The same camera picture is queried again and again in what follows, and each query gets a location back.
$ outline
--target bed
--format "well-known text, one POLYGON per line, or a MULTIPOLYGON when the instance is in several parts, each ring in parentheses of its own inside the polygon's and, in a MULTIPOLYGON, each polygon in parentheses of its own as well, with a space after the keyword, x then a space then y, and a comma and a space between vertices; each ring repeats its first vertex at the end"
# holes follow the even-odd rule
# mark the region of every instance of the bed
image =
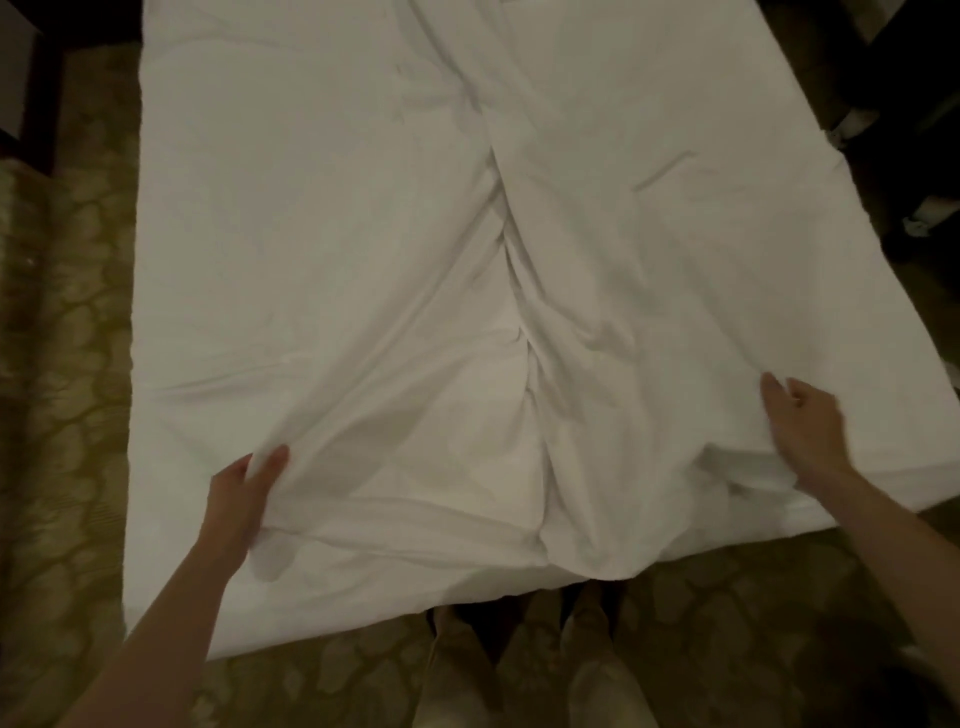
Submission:
POLYGON ((148 9, 128 626, 291 445, 211 655, 828 527, 759 373, 960 493, 960 410, 751 0, 148 9))

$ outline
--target floor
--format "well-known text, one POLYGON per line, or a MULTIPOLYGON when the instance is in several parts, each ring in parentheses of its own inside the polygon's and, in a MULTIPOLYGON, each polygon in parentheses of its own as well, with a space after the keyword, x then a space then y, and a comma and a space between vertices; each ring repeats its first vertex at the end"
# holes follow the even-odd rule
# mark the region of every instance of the floor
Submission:
MULTIPOLYGON (((781 4, 782 41, 803 20, 781 4)), ((16 345, 0 352, 0 405, 26 432, 0 431, 5 473, 22 475, 0 483, 0 709, 18 705, 25 727, 52 725, 122 636, 138 54, 69 55, 52 180, 0 163, 0 262, 14 281, 0 322, 16 345)), ((826 73, 813 56, 804 89, 826 73)), ((822 98, 811 103, 828 115, 836 101, 822 98)), ((957 321, 952 294, 903 279, 955 347, 960 327, 936 323, 957 321)), ((960 543, 960 500, 928 517, 960 543)), ((523 724, 563 725, 559 608, 536 594, 499 668, 523 724)), ((658 564, 629 584, 616 634, 662 728, 893 724, 881 669, 907 639, 835 531, 658 564)), ((411 616, 211 663, 194 724, 409 725, 429 644, 411 616)))

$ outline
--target mattress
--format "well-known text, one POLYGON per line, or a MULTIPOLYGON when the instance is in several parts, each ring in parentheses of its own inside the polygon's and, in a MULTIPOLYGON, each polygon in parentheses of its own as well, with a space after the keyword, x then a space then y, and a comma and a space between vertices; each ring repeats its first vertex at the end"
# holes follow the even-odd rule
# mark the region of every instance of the mattress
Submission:
POLYGON ((128 626, 291 445, 211 655, 830 525, 764 370, 960 493, 960 411, 751 0, 158 0, 128 626))

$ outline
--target beige pants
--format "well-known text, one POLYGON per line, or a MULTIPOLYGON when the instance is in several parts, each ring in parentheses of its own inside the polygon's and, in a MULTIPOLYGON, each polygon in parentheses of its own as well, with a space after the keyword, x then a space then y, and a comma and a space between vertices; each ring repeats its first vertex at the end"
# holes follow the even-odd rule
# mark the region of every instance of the beige pants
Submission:
MULTIPOLYGON (((561 639, 570 728, 657 728, 633 674, 613 652, 599 610, 575 613, 561 639)), ((493 666, 473 630, 455 621, 434 641, 414 728, 507 723, 493 666)))

